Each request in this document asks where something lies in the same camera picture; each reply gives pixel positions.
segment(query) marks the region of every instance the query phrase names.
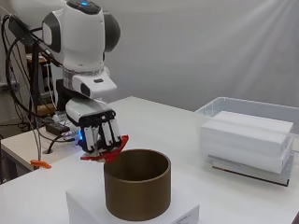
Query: white table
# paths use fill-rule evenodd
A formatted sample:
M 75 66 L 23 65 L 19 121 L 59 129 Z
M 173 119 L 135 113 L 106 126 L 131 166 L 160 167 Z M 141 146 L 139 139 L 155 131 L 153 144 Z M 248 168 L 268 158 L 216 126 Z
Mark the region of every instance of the white table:
M 45 128 L 41 128 L 40 132 L 54 139 L 56 136 L 46 132 Z M 51 141 L 41 137 L 41 151 L 48 150 Z M 3 150 L 5 164 L 7 166 L 7 174 L 9 179 L 18 176 L 16 165 L 19 165 L 24 171 L 30 172 L 34 170 L 31 166 L 31 160 L 37 160 L 36 140 L 33 132 L 22 133 L 2 140 L 1 148 Z M 76 147 L 75 143 L 55 143 L 52 147 L 53 153 L 41 154 L 41 160 L 47 163 L 54 163 L 68 156 L 81 151 L 80 147 Z
M 152 148 L 165 153 L 181 182 L 201 204 L 201 224 L 292 223 L 299 210 L 299 181 L 288 188 L 228 174 L 200 162 L 193 112 L 130 97 L 111 104 L 126 148 Z M 65 191 L 103 175 L 102 164 L 80 161 L 79 152 L 0 187 L 1 224 L 67 224 Z

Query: red object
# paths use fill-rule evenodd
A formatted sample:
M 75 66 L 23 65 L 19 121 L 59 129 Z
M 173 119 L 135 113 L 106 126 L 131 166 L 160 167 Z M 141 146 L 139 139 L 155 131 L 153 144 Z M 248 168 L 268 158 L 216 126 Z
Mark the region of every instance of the red object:
M 98 156 L 98 157 L 82 156 L 81 160 L 82 161 L 100 161 L 100 160 L 105 160 L 106 162 L 112 162 L 112 161 L 114 161 L 119 156 L 119 154 L 124 149 L 125 145 L 129 141 L 129 135 L 124 135 L 121 138 L 121 140 L 122 140 L 122 142 L 121 142 L 121 146 L 119 147 L 119 149 L 114 150 L 113 152 L 106 153 L 104 155 Z
M 30 161 L 30 164 L 32 166 L 37 166 L 37 167 L 44 167 L 46 169 L 50 169 L 52 168 L 48 163 L 46 163 L 45 161 Z

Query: cylinder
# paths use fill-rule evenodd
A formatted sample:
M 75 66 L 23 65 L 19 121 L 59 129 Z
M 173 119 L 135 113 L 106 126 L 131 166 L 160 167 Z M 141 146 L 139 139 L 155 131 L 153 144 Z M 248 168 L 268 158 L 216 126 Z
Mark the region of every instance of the cylinder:
M 162 153 L 132 149 L 104 165 L 106 205 L 115 217 L 145 221 L 171 202 L 171 162 Z

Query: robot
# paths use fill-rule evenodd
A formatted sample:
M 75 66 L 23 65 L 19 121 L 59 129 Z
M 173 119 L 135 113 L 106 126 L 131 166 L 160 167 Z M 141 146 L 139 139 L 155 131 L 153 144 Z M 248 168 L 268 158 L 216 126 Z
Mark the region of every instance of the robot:
M 128 136 L 121 136 L 116 113 L 98 99 L 117 89 L 104 65 L 105 52 L 112 51 L 120 39 L 117 21 L 91 1 L 10 3 L 22 29 L 42 27 L 41 48 L 48 50 L 64 69 L 61 84 L 57 84 L 58 105 L 81 129 L 79 145 L 85 151 L 82 159 L 113 161 Z

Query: orange object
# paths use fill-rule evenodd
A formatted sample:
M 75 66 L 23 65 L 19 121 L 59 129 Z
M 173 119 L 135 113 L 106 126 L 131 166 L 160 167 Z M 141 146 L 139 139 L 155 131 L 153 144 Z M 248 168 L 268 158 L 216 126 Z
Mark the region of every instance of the orange object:
M 48 163 L 46 163 L 45 161 L 30 161 L 30 164 L 32 166 L 37 166 L 37 167 L 44 167 L 46 169 L 50 169 L 52 168 L 51 165 L 49 165 Z

